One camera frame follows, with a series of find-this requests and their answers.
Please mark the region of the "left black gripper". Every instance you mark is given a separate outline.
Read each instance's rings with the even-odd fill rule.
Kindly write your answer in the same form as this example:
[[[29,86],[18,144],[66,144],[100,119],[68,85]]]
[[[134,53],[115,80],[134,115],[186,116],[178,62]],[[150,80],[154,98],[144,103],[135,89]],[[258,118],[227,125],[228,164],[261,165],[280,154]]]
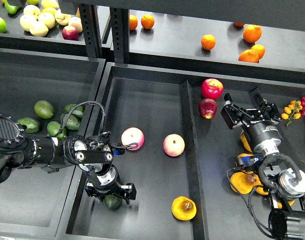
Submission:
[[[127,205],[130,204],[131,200],[136,199],[135,185],[132,182],[123,184],[118,169],[114,165],[111,165],[106,173],[96,173],[95,169],[92,168],[86,171],[85,175],[87,181],[84,189],[89,197],[95,197],[103,202],[105,196],[115,195],[125,200]]]

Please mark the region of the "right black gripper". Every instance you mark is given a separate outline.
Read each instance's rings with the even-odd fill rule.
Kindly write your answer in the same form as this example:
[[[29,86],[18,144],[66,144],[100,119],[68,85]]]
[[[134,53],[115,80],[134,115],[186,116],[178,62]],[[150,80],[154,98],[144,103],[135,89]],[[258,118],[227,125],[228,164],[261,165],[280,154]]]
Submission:
[[[282,136],[277,125],[282,121],[281,114],[273,102],[264,99],[258,87],[254,88],[249,97],[254,107],[257,109],[261,120],[251,120],[246,109],[234,104],[229,93],[224,95],[224,106],[220,111],[229,129],[242,127],[244,136],[253,153],[276,153],[278,146],[282,142]]]

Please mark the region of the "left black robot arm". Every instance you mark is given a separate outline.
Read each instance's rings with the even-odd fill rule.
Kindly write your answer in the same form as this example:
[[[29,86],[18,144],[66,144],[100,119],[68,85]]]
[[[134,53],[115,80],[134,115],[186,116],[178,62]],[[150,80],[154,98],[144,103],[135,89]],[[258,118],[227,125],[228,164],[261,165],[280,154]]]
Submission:
[[[26,133],[26,127],[0,113],[0,184],[8,179],[12,169],[38,167],[48,173],[73,165],[79,166],[87,181],[85,191],[89,197],[101,202],[108,195],[125,200],[128,204],[136,199],[133,183],[123,184],[113,165],[115,155],[134,149],[136,142],[128,145],[110,142],[110,131],[104,131],[105,108],[96,101],[85,105],[98,106],[102,117],[99,133],[89,137],[82,135],[58,138],[58,134],[36,136]]]

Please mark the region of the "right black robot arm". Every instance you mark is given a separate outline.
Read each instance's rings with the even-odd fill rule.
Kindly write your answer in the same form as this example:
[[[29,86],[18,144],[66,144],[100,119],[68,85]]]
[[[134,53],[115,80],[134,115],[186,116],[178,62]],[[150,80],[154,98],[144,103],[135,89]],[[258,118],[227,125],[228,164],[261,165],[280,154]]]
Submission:
[[[221,115],[230,129],[241,127],[251,154],[239,155],[233,174],[227,179],[245,200],[258,229],[274,240],[305,240],[305,173],[289,156],[278,149],[282,136],[277,125],[282,121],[277,106],[267,102],[258,88],[249,93],[254,107],[237,106],[229,93],[224,95]],[[271,211],[268,226],[256,217],[251,200],[261,188],[267,194]]]

